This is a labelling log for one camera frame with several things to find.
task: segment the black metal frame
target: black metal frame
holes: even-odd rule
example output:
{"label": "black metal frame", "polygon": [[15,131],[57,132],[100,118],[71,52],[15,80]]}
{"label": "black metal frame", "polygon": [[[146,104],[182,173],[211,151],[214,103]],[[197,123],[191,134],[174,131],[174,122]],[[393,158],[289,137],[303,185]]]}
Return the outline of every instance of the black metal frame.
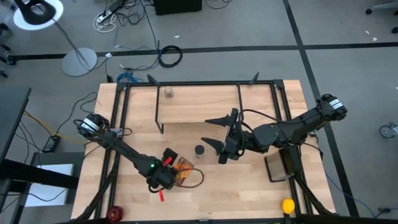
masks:
{"label": "black metal frame", "polygon": [[[120,128],[124,128],[125,122],[126,122],[126,116],[127,116],[127,107],[128,107],[128,101],[129,101],[129,91],[131,88],[135,86],[156,86],[157,87],[157,97],[156,97],[156,111],[155,111],[155,122],[157,124],[157,127],[159,128],[159,131],[163,134],[164,132],[164,125],[159,124],[157,122],[157,117],[158,117],[158,110],[159,110],[159,95],[160,95],[160,83],[156,80],[154,80],[152,77],[149,77],[150,82],[149,83],[118,83],[116,87],[116,94],[115,94],[115,100],[114,100],[114,105],[113,105],[113,111],[112,111],[112,118],[111,118],[111,128],[114,128],[114,124],[116,122],[116,117],[118,115],[118,104],[119,104],[119,99],[120,99],[120,93],[121,90],[125,89],[124,92],[124,102],[123,102],[123,108],[122,108],[122,114],[121,114],[121,121],[120,121]],[[254,83],[251,81],[213,81],[213,82],[162,82],[164,86],[200,86],[200,85],[236,85],[237,90],[238,90],[238,97],[239,97],[239,107],[242,110],[243,109],[243,104],[242,104],[242,96],[241,96],[241,85],[270,85],[271,87],[271,95],[272,95],[272,100],[274,102],[274,108],[275,112],[277,115],[278,119],[282,119],[282,115],[280,112],[279,108],[279,102],[277,98],[277,88],[280,90],[281,96],[282,96],[282,102],[284,104],[284,109],[286,113],[286,118],[292,119],[291,114],[290,114],[290,109],[289,109],[289,104],[287,101],[286,97],[286,92],[285,92],[285,87],[283,80],[256,80]],[[104,157],[104,163],[103,163],[103,169],[101,173],[101,186],[103,184],[103,180],[106,178],[107,173],[108,173],[108,166],[109,166],[109,157],[110,157],[110,151],[106,151],[105,157]],[[120,155],[116,153],[114,157],[114,162],[119,164],[120,160]],[[304,173],[302,174],[303,181],[305,182],[305,176]],[[116,193],[116,184],[117,184],[117,178],[114,179],[111,190],[109,191],[109,201],[108,201],[108,209],[113,206],[114,204],[114,198],[115,198],[115,193]],[[290,186],[290,192],[292,194],[292,198],[295,201],[296,205],[299,205],[299,197],[297,195],[297,189],[295,186],[295,182],[292,179],[289,179],[289,186]],[[304,195],[305,198],[305,206],[307,209],[307,213],[312,214],[312,206],[307,198],[306,195]],[[96,211],[95,211],[95,218],[99,218],[101,214],[101,209],[102,209],[102,200],[98,204]],[[296,214],[301,214],[301,209],[300,206],[296,206],[295,208]],[[144,222],[139,222],[139,221],[133,221],[133,222],[122,222],[122,223],[283,223],[284,218],[254,218],[254,219],[230,219],[230,220],[174,220],[174,221],[144,221]]]}

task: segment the wooden tabletop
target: wooden tabletop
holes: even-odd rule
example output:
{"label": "wooden tabletop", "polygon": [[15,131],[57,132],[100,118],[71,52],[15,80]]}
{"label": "wooden tabletop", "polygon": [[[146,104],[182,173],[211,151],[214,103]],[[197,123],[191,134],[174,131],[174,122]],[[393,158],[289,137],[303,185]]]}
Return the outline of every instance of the wooden tabletop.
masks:
{"label": "wooden tabletop", "polygon": [[[284,80],[292,117],[307,111],[302,88],[298,80]],[[201,137],[225,139],[226,128],[204,123],[204,119],[222,117],[239,109],[239,98],[235,85],[223,86],[172,86],[173,98],[166,98],[161,89],[159,98],[159,122],[164,123],[164,134],[160,134],[155,124],[155,102],[157,88],[154,86],[135,86],[130,89],[126,127],[132,135],[123,140],[135,150],[149,156],[162,157],[169,147],[202,170],[205,181],[194,189],[174,187],[164,191],[164,202],[158,194],[148,191],[145,178],[138,174],[133,164],[121,158],[115,205],[124,209],[124,221],[144,220],[198,220],[230,218],[281,218],[280,207],[284,198],[291,197],[289,183],[269,182],[264,157],[246,151],[238,161],[228,160],[218,164],[214,149],[200,140]],[[101,84],[95,113],[111,119],[116,84]],[[254,109],[275,116],[274,104],[269,85],[242,85],[243,108]],[[121,93],[121,111],[124,92]],[[282,102],[279,102],[284,114]],[[120,112],[116,124],[120,123]],[[245,113],[245,122],[252,128],[270,119],[258,114]],[[315,140],[307,142],[316,145]],[[198,159],[194,148],[201,144],[205,155]],[[90,152],[97,145],[91,143],[86,149]],[[268,154],[277,149],[270,147]],[[90,203],[98,190],[104,149],[99,148],[87,156],[83,163],[79,186],[73,207],[72,218],[79,216]],[[328,183],[323,171],[318,151],[302,146],[302,162],[307,184],[324,206],[335,211]],[[192,172],[184,185],[195,185],[201,179],[198,172]],[[298,188],[300,206],[305,212],[302,192]],[[103,215],[108,204],[104,196]]]}

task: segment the floor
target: floor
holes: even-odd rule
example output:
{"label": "floor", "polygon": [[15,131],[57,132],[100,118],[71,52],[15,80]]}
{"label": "floor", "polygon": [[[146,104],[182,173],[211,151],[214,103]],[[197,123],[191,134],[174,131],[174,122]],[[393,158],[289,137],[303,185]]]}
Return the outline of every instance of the floor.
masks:
{"label": "floor", "polygon": [[[208,2],[222,6],[220,0]],[[393,9],[364,13],[367,8],[385,2],[388,1],[234,0],[220,10],[204,4],[200,12],[168,16],[156,16],[153,8],[147,7],[160,46],[177,45],[189,53],[174,68],[156,67],[134,75],[146,80],[150,73],[159,81],[248,80],[260,72],[259,78],[264,80],[300,80],[308,107],[315,106],[314,94],[318,89],[321,94],[336,95],[349,112],[343,121],[334,122],[331,127],[354,197],[373,213],[377,213],[378,207],[398,207],[398,179],[391,178],[398,169],[398,141],[384,139],[378,133],[381,125],[398,122],[398,104],[393,103],[398,94],[398,35],[391,34],[391,29],[398,26],[398,17]],[[104,0],[62,3],[65,11],[59,24],[79,47],[89,47],[102,56],[106,52],[124,51],[115,45],[154,48],[145,18],[136,26],[119,29],[114,43],[115,30],[102,34],[93,29],[93,19],[104,9]],[[106,67],[83,77],[68,77],[61,71],[61,62],[71,47],[59,30],[55,26],[36,32],[20,30],[10,19],[9,6],[7,1],[0,4],[0,21],[7,21],[12,33],[2,36],[0,42],[10,46],[20,61],[15,67],[4,67],[9,78],[0,79],[0,87],[30,86],[27,111],[53,128],[67,118],[76,100],[97,91],[98,85],[106,82],[106,73],[116,79],[123,72],[120,65],[150,65],[156,58],[153,54],[128,52],[126,56],[109,59]],[[177,55],[170,54],[164,60],[171,62],[176,58]],[[98,65],[103,60],[99,57]],[[93,106],[88,104],[86,109],[92,110]],[[77,109],[72,117],[85,115]],[[23,118],[23,122],[35,142],[44,145],[48,134],[28,118]],[[72,122],[66,123],[60,132],[83,140]],[[340,187],[330,149],[335,150],[332,137],[320,131],[319,146],[325,152],[325,172]],[[57,151],[83,152],[83,146],[62,141]],[[14,138],[7,158],[23,162],[26,154],[25,142]],[[331,182],[330,190],[336,211],[349,215],[343,194]],[[362,217],[373,216],[360,202],[356,206]],[[13,208],[0,215],[0,223],[9,223]],[[65,222],[71,210],[72,205],[26,208],[21,223]],[[398,219],[398,211],[381,217]]]}

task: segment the black box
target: black box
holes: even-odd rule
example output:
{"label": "black box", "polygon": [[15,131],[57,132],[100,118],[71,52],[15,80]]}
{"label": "black box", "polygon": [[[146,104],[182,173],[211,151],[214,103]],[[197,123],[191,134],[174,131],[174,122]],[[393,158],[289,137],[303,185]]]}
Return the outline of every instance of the black box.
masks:
{"label": "black box", "polygon": [[166,14],[197,12],[201,11],[202,0],[154,0],[156,14],[159,16]]}

